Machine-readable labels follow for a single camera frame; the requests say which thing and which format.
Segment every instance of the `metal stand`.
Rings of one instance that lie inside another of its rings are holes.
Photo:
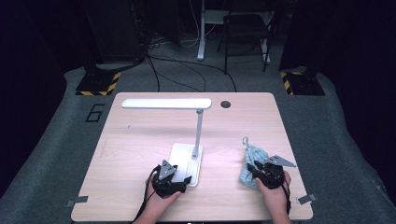
[[[183,182],[184,178],[191,176],[190,187],[198,184],[199,171],[201,170],[201,160],[203,147],[199,145],[202,130],[202,119],[204,110],[197,110],[198,122],[195,145],[173,144],[169,163],[177,165],[177,172],[173,177],[173,182]]]
[[[202,0],[201,8],[201,39],[198,48],[198,61],[203,61],[205,55],[205,0]]]

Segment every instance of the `tape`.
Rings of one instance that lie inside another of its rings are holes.
[[[75,205],[75,203],[85,203],[87,201],[88,201],[88,196],[78,196],[73,200],[68,200],[64,206],[72,207],[73,205]]]
[[[297,202],[299,204],[312,203],[316,199],[317,199],[317,196],[315,196],[315,194],[310,194],[310,195],[305,195],[304,197],[298,198]]]
[[[85,95],[85,96],[105,96],[105,95],[110,95],[114,89],[116,89],[117,82],[119,81],[121,73],[117,73],[111,80],[111,83],[109,83],[109,86],[107,90],[104,91],[76,91],[76,95]]]
[[[301,72],[292,72],[294,75],[301,75]],[[288,74],[286,72],[281,72],[280,76],[282,77],[283,85],[285,86],[286,92],[288,95],[294,95],[293,90],[291,89],[291,85],[288,79]]]

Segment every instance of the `white desk lamp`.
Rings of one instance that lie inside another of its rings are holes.
[[[169,163],[177,165],[177,172],[173,182],[183,182],[184,178],[191,176],[188,186],[198,184],[201,168],[203,147],[199,145],[202,129],[204,110],[212,106],[212,101],[207,98],[190,99],[127,99],[121,104],[122,108],[132,109],[194,109],[198,114],[197,133],[195,145],[174,143],[169,157]]]

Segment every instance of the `chair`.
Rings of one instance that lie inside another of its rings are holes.
[[[223,18],[224,29],[219,42],[218,51],[221,44],[225,42],[225,62],[224,74],[227,74],[227,59],[229,56],[252,55],[257,53],[229,53],[230,42],[245,43],[250,42],[254,50],[257,44],[266,40],[264,68],[268,61],[268,53],[273,42],[276,27],[280,21],[281,0],[234,0],[228,14]],[[271,13],[272,17],[268,23],[264,22],[258,13]]]

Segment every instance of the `cable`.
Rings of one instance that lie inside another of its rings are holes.
[[[286,211],[287,211],[287,213],[289,214],[290,209],[291,209],[291,202],[290,202],[290,186],[289,186],[290,183],[288,183],[288,181],[286,180],[286,178],[283,177],[283,182],[286,182],[286,184],[288,185],[288,190],[289,190],[289,192],[288,192],[288,191],[286,190],[285,186],[283,186],[283,183],[281,182],[281,180],[278,178],[278,175],[274,172],[274,170],[270,169],[269,171],[270,171],[271,174],[274,176],[275,180],[277,180],[278,185],[279,185],[280,187],[282,187],[283,192],[285,192],[285,196],[286,196]]]
[[[165,37],[163,36],[159,36],[159,37],[153,37],[154,39],[152,39],[149,43],[148,43],[148,48],[149,49],[154,49],[154,48],[158,48],[161,44],[166,44],[166,42],[163,42],[165,40]]]
[[[181,46],[183,46],[184,48],[190,48],[190,47],[194,46],[196,43],[198,43],[198,40],[199,40],[198,22],[197,22],[197,19],[195,18],[195,14],[194,14],[194,10],[193,10],[193,8],[192,8],[191,0],[190,0],[190,9],[191,9],[191,14],[192,14],[192,16],[194,17],[195,27],[197,28],[197,37],[195,38],[194,43],[192,43],[191,45],[183,45],[183,44],[180,43]]]
[[[149,56],[149,57],[152,57],[153,59],[160,60],[160,58],[153,57],[153,56],[150,56],[150,55],[148,55],[148,56]],[[204,77],[200,72],[198,72],[198,71],[195,70],[194,68],[192,68],[192,67],[190,67],[190,66],[188,66],[188,65],[186,65],[186,64],[184,64],[184,63],[182,63],[182,62],[179,62],[178,60],[173,59],[173,58],[171,58],[171,57],[168,57],[168,56],[161,56],[161,57],[167,58],[167,59],[168,59],[167,61],[169,61],[169,62],[177,62],[177,63],[180,63],[180,64],[182,64],[182,65],[184,65],[184,66],[190,68],[190,69],[191,69],[192,71],[194,71],[195,73],[197,73],[197,74],[202,78],[202,80],[204,81],[204,90],[203,90],[203,91],[199,91],[199,92],[205,92],[205,91],[206,91],[206,80],[205,80],[205,77]],[[195,88],[193,88],[193,87],[191,87],[191,86],[184,85],[184,84],[181,84],[181,85],[187,86],[187,87],[189,87],[189,88],[191,88],[191,89],[196,90]]]
[[[151,173],[149,174],[148,179],[146,180],[145,196],[143,198],[142,205],[140,206],[140,209],[137,212],[136,217],[134,218],[134,220],[131,223],[134,223],[140,217],[140,215],[142,215],[143,211],[146,208],[146,204],[147,204],[149,198],[155,193],[155,190],[154,190],[154,192],[148,197],[149,184],[151,183],[150,182],[151,177],[154,174],[154,172],[158,172],[160,169],[161,169],[161,165],[157,165],[154,169],[152,169]]]
[[[152,60],[150,57],[148,58],[148,64],[150,65],[151,69],[154,72],[155,78],[157,79],[157,92],[160,92],[160,80],[158,79],[158,73],[157,70],[155,70],[154,64],[152,63]]]
[[[160,61],[197,64],[197,65],[201,65],[201,66],[205,66],[205,67],[210,67],[210,68],[219,70],[219,71],[221,71],[221,72],[224,74],[224,70],[222,70],[222,69],[220,69],[220,68],[218,68],[218,67],[216,67],[216,66],[209,65],[209,64],[188,62],[188,61],[182,61],[182,60],[176,60],[176,59],[171,59],[171,60],[170,60],[170,59],[158,58],[158,56],[156,57],[156,56],[153,56],[153,55],[150,55],[149,57],[151,57],[151,58],[153,58],[153,59],[156,59],[156,60],[160,60]],[[233,90],[234,90],[235,92],[237,92],[236,87],[235,87],[235,82],[233,81],[233,77],[232,77],[230,74],[228,74],[228,73],[225,74],[225,75],[228,76],[228,77],[230,78],[231,82],[233,83]]]

